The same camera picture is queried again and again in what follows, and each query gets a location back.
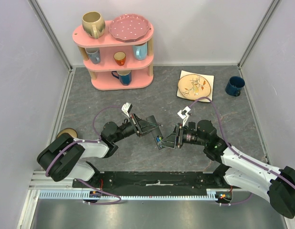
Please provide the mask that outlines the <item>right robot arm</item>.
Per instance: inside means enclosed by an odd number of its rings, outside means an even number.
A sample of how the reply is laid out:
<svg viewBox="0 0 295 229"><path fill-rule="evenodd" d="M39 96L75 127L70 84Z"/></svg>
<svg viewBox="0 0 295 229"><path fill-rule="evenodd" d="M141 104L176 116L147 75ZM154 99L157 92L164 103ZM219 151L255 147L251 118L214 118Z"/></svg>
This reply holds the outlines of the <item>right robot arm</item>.
<svg viewBox="0 0 295 229"><path fill-rule="evenodd" d="M217 135L211 121L177 124L166 138L157 137L156 143L168 148L180 148L184 144L203 146L206 156L222 165L223 171L213 175L217 187L230 185L245 189L268 201L282 216L295 217L295 170L263 163L227 144Z"/></svg>

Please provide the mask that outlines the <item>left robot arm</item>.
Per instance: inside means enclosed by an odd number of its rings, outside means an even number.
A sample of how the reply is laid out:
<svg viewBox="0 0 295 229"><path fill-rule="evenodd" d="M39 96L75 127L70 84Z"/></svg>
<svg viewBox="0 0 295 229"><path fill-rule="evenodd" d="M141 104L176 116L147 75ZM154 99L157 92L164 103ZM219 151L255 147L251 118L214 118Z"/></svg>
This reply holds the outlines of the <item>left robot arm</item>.
<svg viewBox="0 0 295 229"><path fill-rule="evenodd" d="M142 137L149 133L156 143L163 140L153 115L144 120L131 114L120 126L115 122L107 122L101 132L101 140L84 140L73 138L68 133L61 134L37 156L37 163L46 171L46 176L55 182L67 177L79 178L88 187L96 187L99 183L97 169L87 162L79 161L89 157L109 158L118 149L116 142L131 135Z"/></svg>

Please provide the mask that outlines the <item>dark blue mug on shelf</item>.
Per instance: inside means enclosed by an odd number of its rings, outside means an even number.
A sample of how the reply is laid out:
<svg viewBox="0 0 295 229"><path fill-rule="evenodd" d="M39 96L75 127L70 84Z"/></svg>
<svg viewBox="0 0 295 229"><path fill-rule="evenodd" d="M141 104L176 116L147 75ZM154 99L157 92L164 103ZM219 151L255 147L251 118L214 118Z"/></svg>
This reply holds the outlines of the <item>dark blue mug on shelf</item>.
<svg viewBox="0 0 295 229"><path fill-rule="evenodd" d="M122 85L129 85L132 82L132 71L123 70L123 71L112 71L112 76L117 78Z"/></svg>

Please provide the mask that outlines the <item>round beige painted plate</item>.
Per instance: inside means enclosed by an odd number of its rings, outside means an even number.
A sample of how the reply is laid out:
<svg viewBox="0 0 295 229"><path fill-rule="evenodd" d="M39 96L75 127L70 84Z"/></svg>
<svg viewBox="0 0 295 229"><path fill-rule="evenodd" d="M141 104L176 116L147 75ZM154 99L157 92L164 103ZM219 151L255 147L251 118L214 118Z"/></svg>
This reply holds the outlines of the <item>round beige painted plate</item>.
<svg viewBox="0 0 295 229"><path fill-rule="evenodd" d="M178 92L188 100L208 97L211 94L211 89L208 80L197 74L185 75L178 82Z"/></svg>

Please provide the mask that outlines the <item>white square plate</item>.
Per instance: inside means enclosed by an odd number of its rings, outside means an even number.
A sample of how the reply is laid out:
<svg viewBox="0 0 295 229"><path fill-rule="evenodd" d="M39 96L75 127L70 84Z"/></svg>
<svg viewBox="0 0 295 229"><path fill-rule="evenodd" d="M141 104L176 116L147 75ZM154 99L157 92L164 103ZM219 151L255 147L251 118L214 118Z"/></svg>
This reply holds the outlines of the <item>white square plate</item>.
<svg viewBox="0 0 295 229"><path fill-rule="evenodd" d="M213 98L213 88L214 88L214 76L213 76L213 75L205 75L205 74L201 74L201 73L192 73L192 72L187 72L187 71L181 70L179 80L180 80L183 76L188 75L188 74L197 74L197 75L201 75L202 77L204 77L205 79L208 80L208 82L210 83L212 89L211 89L211 94L210 94L207 98L209 98L210 100L212 100L212 98ZM179 98L185 99L185 98L183 98L183 97L181 96L181 94L178 92L178 88L177 88L176 96L179 97Z"/></svg>

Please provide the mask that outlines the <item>pink three-tier shelf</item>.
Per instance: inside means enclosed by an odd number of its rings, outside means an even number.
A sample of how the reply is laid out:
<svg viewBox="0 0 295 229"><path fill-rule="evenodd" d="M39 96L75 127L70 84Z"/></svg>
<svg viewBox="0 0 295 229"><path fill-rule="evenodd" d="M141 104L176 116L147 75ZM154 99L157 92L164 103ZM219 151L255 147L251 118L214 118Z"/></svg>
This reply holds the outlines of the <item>pink three-tier shelf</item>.
<svg viewBox="0 0 295 229"><path fill-rule="evenodd" d="M153 81L152 24L129 14L105 22L103 36L90 37L83 26L72 34L92 85L101 91L139 89Z"/></svg>

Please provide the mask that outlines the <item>orange cup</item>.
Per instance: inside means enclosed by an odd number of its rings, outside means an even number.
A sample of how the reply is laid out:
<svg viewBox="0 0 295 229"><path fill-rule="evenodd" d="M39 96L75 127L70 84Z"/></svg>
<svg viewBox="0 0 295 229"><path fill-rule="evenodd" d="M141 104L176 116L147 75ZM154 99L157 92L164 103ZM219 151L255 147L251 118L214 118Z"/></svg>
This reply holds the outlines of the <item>orange cup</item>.
<svg viewBox="0 0 295 229"><path fill-rule="evenodd" d="M124 52L116 52L113 56L115 62L119 66L124 66L126 62L126 54Z"/></svg>

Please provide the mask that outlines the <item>light blue mug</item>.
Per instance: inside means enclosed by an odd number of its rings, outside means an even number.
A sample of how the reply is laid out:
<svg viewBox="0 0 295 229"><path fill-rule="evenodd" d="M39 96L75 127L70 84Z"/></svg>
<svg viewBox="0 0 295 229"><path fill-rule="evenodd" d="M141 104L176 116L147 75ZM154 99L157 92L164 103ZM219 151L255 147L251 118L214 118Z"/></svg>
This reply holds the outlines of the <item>light blue mug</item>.
<svg viewBox="0 0 295 229"><path fill-rule="evenodd" d="M144 60L147 57L148 47L146 42L139 45L133 45L132 50L135 59L139 61Z"/></svg>

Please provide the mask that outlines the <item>brown ceramic bowl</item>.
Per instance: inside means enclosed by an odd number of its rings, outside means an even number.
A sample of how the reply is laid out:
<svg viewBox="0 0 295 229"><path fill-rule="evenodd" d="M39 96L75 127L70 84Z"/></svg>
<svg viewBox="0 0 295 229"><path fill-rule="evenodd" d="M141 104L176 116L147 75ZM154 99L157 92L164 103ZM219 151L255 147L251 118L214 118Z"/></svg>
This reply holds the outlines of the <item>brown ceramic bowl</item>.
<svg viewBox="0 0 295 229"><path fill-rule="evenodd" d="M66 139L70 137L72 138L78 137L76 130L74 130L73 128L65 128L61 130L56 136L57 139Z"/></svg>

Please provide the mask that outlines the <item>navy blue cup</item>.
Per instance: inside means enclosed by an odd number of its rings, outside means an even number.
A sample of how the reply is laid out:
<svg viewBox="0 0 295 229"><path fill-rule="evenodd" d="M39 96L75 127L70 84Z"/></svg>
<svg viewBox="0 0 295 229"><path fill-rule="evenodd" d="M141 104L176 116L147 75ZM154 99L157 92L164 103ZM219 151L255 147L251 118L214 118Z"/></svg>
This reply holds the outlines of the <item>navy blue cup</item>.
<svg viewBox="0 0 295 229"><path fill-rule="evenodd" d="M229 79L225 92L230 96L238 97L241 94L241 90L245 86L245 81L239 76L233 76Z"/></svg>

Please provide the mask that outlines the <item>grey-blue mug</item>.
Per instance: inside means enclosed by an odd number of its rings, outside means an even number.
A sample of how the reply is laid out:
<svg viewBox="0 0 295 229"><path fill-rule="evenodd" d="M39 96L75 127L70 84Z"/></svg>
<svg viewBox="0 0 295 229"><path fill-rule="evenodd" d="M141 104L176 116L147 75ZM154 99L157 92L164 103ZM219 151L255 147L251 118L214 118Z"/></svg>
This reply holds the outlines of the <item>grey-blue mug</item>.
<svg viewBox="0 0 295 229"><path fill-rule="evenodd" d="M86 48L85 50L93 64L99 64L101 62L99 48Z"/></svg>

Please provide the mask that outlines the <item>pink polka dot plate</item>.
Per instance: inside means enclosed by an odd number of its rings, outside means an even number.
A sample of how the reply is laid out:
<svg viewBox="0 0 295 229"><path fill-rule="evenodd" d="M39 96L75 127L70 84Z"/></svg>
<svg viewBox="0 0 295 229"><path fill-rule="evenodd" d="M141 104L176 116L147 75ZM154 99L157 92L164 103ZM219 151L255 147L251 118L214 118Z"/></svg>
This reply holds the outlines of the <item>pink polka dot plate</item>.
<svg viewBox="0 0 295 229"><path fill-rule="evenodd" d="M123 14L109 25L109 33L118 41L135 42L143 38L151 29L149 21L138 14Z"/></svg>

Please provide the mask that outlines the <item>beige ceramic mug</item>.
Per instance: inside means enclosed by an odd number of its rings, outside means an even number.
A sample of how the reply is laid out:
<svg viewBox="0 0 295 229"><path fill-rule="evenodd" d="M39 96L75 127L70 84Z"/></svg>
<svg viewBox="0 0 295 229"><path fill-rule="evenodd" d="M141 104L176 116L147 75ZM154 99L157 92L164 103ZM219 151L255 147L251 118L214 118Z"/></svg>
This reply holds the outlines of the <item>beige ceramic mug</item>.
<svg viewBox="0 0 295 229"><path fill-rule="evenodd" d="M100 13L91 11L83 15L82 27L90 37L98 39L104 35L106 24Z"/></svg>

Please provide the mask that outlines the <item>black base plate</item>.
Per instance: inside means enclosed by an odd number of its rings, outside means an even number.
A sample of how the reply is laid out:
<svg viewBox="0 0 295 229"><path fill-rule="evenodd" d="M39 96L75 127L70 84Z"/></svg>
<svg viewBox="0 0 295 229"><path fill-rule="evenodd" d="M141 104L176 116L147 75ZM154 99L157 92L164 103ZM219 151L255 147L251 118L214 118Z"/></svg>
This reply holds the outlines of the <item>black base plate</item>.
<svg viewBox="0 0 295 229"><path fill-rule="evenodd" d="M220 173L105 171L88 182L118 196L202 196L207 189L227 189Z"/></svg>

